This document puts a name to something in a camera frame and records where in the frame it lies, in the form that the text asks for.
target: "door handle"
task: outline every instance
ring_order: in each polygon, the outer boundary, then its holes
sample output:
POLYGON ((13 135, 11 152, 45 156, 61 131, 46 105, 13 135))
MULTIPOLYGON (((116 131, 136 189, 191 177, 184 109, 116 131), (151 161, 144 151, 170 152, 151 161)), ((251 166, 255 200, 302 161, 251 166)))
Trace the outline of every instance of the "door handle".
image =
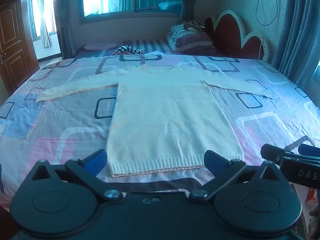
POLYGON ((4 54, 0 54, 0 64, 3 65, 3 56, 7 55, 7 53, 5 52, 4 54))

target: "person's hand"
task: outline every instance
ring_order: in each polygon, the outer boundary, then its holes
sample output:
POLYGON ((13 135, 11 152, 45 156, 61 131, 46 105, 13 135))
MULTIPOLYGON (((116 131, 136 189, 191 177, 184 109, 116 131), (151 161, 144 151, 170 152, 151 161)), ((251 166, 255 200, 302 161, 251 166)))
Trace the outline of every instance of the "person's hand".
POLYGON ((310 223, 308 225, 309 235, 311 239, 318 239, 319 229, 320 229, 319 220, 318 220, 318 203, 313 208, 310 209, 309 215, 313 216, 313 218, 311 218, 310 223))

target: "pink pillow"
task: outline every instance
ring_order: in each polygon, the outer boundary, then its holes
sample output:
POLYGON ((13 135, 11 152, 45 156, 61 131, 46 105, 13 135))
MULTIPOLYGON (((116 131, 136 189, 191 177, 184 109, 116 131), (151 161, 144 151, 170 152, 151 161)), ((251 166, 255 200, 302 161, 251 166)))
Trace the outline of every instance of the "pink pillow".
POLYGON ((120 42, 96 42, 89 43, 83 48, 85 50, 103 50, 103 49, 113 49, 120 45, 120 42))

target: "power cord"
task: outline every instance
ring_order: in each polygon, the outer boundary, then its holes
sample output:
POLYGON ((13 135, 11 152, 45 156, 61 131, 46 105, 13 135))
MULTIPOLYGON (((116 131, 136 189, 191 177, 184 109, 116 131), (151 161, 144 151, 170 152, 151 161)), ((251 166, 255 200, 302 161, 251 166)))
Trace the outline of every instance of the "power cord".
POLYGON ((265 28, 266 28, 266 26, 271 25, 271 24, 276 20, 276 18, 277 18, 277 16, 278 16, 278 13, 279 13, 278 0, 276 0, 276 7, 277 7, 276 15, 275 15, 274 19, 273 19, 269 24, 266 24, 266 14, 265 14, 265 11, 264 11, 264 8, 263 8, 263 0, 261 0, 261 7, 262 7, 263 16, 264 16, 264 21, 263 21, 263 24, 262 24, 262 23, 259 21, 258 15, 257 15, 259 2, 260 2, 260 0, 258 0, 258 2, 257 2, 257 7, 256 7, 256 19, 257 19, 257 22, 258 22, 260 25, 263 26, 263 32, 262 32, 262 41, 261 41, 260 48, 259 48, 259 57, 258 57, 258 59, 260 59, 261 47, 262 47, 262 44, 263 44, 263 37, 264 37, 265 28))

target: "neckline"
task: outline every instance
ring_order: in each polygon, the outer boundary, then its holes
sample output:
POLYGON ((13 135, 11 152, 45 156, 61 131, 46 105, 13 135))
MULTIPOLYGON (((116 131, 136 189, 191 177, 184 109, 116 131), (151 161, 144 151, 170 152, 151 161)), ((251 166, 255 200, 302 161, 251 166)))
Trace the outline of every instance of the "neckline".
POLYGON ((170 66, 170 67, 149 67, 146 64, 143 64, 142 69, 149 72, 149 73, 155 73, 155 74, 161 74, 161 73, 167 73, 169 71, 172 71, 176 69, 176 66, 170 66))

